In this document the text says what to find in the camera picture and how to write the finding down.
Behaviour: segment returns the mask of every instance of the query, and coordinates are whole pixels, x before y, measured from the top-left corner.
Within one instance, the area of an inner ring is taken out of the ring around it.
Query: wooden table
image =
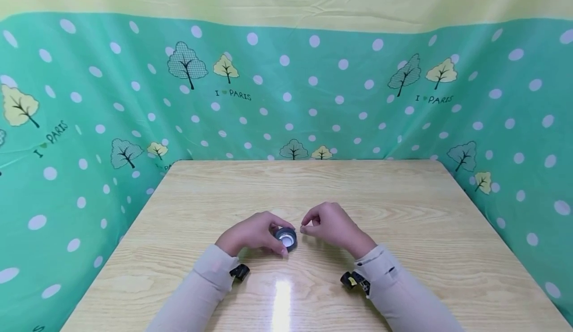
[[[299,226],[338,201],[473,331],[570,331],[543,291],[438,162],[178,162],[63,328],[144,331],[205,248],[269,210]],[[385,331],[363,293],[339,282],[346,252],[299,237],[288,259],[248,252],[251,273],[209,331]]]

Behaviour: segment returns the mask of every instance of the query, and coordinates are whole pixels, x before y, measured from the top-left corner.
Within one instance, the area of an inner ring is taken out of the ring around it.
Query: person's left hand
[[[267,248],[286,256],[288,254],[287,249],[272,234],[272,231],[278,227],[294,229],[291,223],[271,212],[255,213],[227,229],[215,242],[215,245],[233,257],[237,256],[242,248]]]

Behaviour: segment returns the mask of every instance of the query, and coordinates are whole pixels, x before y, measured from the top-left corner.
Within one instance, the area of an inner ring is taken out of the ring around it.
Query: polka dot fabric
[[[437,160],[573,322],[572,22],[406,35],[30,13],[0,31],[7,331],[58,331],[188,159]]]

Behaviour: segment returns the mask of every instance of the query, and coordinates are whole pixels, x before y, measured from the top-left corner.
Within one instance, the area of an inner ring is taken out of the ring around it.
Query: hand
[[[357,226],[338,203],[322,203],[310,209],[302,219],[303,234],[323,239],[346,249],[356,260],[376,248],[376,242]]]
[[[272,231],[278,227],[294,229],[291,223],[271,212],[255,213],[250,218],[227,229],[215,245],[233,257],[237,256],[242,248],[268,248],[282,256],[287,256],[288,252],[283,243],[272,234]]]

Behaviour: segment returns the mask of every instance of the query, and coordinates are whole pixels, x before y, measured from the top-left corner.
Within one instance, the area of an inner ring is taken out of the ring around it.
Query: sleeve
[[[392,332],[463,332],[440,299],[419,283],[384,245],[355,261],[355,271],[370,282],[369,299]]]
[[[238,264],[238,258],[209,246],[146,332],[203,332],[216,306],[231,291],[229,272]]]

